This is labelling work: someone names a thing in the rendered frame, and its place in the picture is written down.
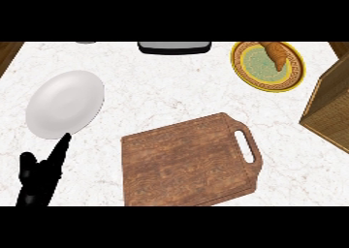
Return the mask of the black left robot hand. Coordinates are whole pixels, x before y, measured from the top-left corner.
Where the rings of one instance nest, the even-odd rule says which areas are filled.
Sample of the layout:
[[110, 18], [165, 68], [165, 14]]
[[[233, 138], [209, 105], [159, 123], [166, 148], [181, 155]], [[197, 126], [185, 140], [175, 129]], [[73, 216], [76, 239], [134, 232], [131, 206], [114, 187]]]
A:
[[32, 152], [21, 154], [20, 180], [23, 188], [17, 202], [18, 207], [46, 207], [49, 205], [64, 175], [70, 140], [72, 134], [66, 134], [46, 160], [37, 161]]

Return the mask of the brown wooden cutting board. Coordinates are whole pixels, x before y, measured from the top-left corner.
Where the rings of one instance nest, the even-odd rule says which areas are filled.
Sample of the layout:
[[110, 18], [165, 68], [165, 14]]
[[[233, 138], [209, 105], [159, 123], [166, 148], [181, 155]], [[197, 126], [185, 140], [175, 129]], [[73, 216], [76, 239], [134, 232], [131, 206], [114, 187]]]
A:
[[227, 113], [122, 138], [125, 204], [212, 205], [257, 190], [262, 156]]

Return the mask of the brown wicker basket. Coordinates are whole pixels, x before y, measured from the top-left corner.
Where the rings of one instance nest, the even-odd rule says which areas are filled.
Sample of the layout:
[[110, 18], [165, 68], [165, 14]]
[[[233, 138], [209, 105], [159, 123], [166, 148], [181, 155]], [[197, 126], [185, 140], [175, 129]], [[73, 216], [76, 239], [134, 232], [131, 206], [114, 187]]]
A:
[[349, 50], [320, 77], [299, 124], [349, 154]]

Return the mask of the white oval plate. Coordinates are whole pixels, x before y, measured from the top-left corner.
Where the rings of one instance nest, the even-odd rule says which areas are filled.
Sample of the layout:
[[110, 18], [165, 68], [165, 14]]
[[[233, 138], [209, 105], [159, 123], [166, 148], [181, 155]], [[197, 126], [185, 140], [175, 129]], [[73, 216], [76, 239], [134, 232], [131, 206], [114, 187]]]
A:
[[76, 134], [95, 119], [106, 101], [106, 86], [88, 71], [72, 71], [48, 80], [26, 109], [32, 133], [46, 140]]

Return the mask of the brown wooden cabinet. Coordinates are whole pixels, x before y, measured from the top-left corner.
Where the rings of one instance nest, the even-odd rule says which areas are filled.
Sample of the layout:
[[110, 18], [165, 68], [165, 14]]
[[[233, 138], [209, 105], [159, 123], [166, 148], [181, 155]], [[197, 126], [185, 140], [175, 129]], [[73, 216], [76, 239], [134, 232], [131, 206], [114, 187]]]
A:
[[0, 77], [18, 55], [24, 42], [0, 42]]

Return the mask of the black and grey appliance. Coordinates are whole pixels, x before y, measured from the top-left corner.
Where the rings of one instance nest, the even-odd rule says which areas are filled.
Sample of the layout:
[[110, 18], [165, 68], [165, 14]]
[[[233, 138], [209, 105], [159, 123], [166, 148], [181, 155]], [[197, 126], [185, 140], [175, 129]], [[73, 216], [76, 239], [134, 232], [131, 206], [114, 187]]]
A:
[[211, 42], [140, 42], [140, 51], [147, 54], [184, 55], [211, 51]]

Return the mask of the yellow patterned round plate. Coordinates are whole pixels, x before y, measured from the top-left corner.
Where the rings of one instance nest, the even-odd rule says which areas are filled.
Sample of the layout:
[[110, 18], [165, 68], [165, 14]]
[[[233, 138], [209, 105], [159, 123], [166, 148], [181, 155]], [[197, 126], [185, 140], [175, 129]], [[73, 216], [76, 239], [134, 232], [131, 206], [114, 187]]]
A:
[[231, 52], [231, 63], [242, 80], [255, 88], [270, 92], [292, 90], [305, 78], [305, 63], [295, 47], [280, 42], [286, 61], [279, 70], [267, 48], [258, 42], [239, 42]]

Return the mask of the brown croissant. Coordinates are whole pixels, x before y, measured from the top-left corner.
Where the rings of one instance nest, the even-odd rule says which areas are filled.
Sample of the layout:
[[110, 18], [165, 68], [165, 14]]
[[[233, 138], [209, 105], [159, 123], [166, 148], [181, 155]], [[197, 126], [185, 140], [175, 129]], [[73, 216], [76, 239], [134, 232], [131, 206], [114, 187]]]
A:
[[265, 48], [267, 54], [276, 63], [277, 71], [280, 72], [288, 59], [285, 46], [280, 42], [261, 42], [261, 46]]

